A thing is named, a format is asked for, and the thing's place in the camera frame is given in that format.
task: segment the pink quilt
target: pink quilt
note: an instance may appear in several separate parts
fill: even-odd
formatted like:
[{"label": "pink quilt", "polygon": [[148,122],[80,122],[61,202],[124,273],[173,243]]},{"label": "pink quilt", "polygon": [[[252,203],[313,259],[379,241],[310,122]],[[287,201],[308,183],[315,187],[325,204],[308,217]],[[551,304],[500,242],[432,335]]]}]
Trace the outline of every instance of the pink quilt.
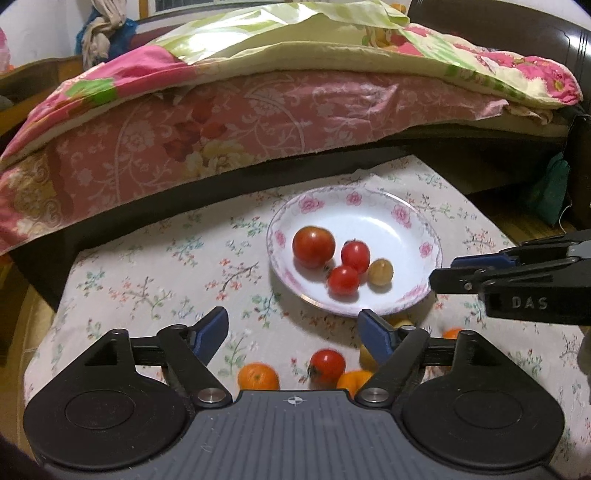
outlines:
[{"label": "pink quilt", "polygon": [[143,95],[4,171],[0,253],[182,183],[414,125],[490,118],[507,104],[439,79],[334,71],[262,73]]}]

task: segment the blanket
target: blanket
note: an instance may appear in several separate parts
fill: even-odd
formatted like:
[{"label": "blanket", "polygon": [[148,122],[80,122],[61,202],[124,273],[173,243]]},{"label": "blanket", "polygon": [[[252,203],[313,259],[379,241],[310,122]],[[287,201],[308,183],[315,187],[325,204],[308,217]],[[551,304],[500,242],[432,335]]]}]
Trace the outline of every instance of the blanket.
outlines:
[{"label": "blanket", "polygon": [[581,98],[562,65],[441,35],[377,0],[190,22],[30,113],[0,158],[0,254],[206,176],[415,125],[547,120]]}]

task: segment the wooden floor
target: wooden floor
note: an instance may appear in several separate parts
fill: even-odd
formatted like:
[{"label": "wooden floor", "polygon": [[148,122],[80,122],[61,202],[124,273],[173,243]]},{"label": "wooden floor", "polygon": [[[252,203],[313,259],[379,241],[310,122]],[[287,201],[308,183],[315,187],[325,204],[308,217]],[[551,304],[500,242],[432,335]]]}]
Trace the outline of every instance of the wooden floor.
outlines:
[{"label": "wooden floor", "polygon": [[[497,191],[479,192],[467,196],[513,243],[525,242],[564,233],[560,227],[551,227],[532,213],[521,210],[511,199],[511,194],[503,195]],[[567,220],[565,212],[562,226],[567,232],[576,228]]]},{"label": "wooden floor", "polygon": [[10,304],[3,310],[5,314],[16,316],[18,320],[6,363],[0,366],[0,433],[21,450],[31,454],[22,431],[22,379],[27,365],[51,326],[53,311],[32,287],[28,288],[21,304]]}]

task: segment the metal screw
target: metal screw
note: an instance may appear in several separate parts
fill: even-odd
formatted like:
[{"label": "metal screw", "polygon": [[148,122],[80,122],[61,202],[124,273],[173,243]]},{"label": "metal screw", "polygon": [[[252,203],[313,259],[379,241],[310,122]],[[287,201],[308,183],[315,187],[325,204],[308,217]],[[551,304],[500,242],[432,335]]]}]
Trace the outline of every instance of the metal screw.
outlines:
[{"label": "metal screw", "polygon": [[390,396],[383,388],[377,387],[366,388],[365,390],[362,390],[359,395],[369,403],[381,403],[386,401]]},{"label": "metal screw", "polygon": [[205,403],[219,403],[226,398],[226,393],[221,388],[204,388],[199,391],[197,398]]}]

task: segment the tomato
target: tomato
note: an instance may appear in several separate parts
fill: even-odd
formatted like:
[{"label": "tomato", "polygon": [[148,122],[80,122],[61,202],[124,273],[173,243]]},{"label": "tomato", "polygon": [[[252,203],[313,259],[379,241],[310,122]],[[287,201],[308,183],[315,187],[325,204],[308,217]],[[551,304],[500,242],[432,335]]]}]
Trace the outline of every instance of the tomato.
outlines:
[{"label": "tomato", "polygon": [[359,288],[359,276],[353,267],[341,265],[332,269],[327,283],[334,295],[353,295]]},{"label": "tomato", "polygon": [[353,267],[361,275],[369,267],[369,248],[358,240],[349,241],[340,251],[340,259],[343,265]]},{"label": "tomato", "polygon": [[457,340],[457,334],[460,333],[462,330],[463,330],[463,328],[459,328],[459,327],[450,328],[446,332],[443,332],[443,338]]},{"label": "tomato", "polygon": [[294,257],[306,268],[319,268],[335,254],[335,238],[325,228],[305,226],[294,235]]},{"label": "tomato", "polygon": [[336,385],[345,371],[345,358],[334,350],[318,350],[310,358],[308,375],[314,382],[323,385]]},{"label": "tomato", "polygon": [[388,285],[393,276],[394,268],[385,258],[378,258],[368,268],[368,282],[377,287]]}]

